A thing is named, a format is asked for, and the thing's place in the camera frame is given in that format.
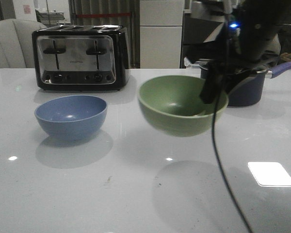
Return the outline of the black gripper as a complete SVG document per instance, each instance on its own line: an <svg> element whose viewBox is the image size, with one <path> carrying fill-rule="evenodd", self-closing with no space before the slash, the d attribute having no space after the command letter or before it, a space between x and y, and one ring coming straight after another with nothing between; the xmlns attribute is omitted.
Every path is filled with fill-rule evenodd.
<svg viewBox="0 0 291 233"><path fill-rule="evenodd" d="M191 17L220 24L186 53L192 63L202 61L204 85L199 96L205 104L220 94L224 66L237 73L226 76L224 90L230 94L255 78L253 69L277 62L278 46L273 45L279 31L277 0L194 0Z"/></svg>

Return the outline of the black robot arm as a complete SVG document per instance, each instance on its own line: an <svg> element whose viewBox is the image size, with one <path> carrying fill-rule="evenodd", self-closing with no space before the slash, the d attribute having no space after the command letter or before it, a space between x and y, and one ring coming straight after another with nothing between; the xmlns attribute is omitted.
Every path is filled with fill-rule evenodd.
<svg viewBox="0 0 291 233"><path fill-rule="evenodd" d="M278 64L269 49L284 19L291 13L291 0L196 0L191 16L219 22L210 40L191 44L186 58L198 62L205 83L200 98L212 103L221 91L229 106L245 107L260 101L267 73L277 77L291 69L291 62Z"/></svg>

